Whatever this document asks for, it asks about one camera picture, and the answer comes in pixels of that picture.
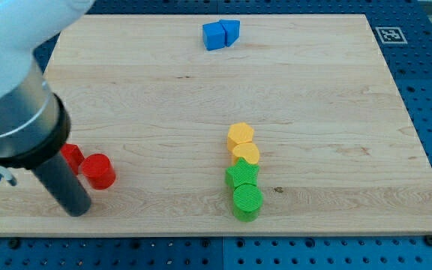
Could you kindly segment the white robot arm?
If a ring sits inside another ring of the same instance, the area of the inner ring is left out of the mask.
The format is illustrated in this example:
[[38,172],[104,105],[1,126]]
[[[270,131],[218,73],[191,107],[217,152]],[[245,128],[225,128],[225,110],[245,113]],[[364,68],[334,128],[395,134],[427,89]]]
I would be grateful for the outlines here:
[[95,0],[0,1],[0,167],[32,169],[65,144],[71,122],[33,56]]

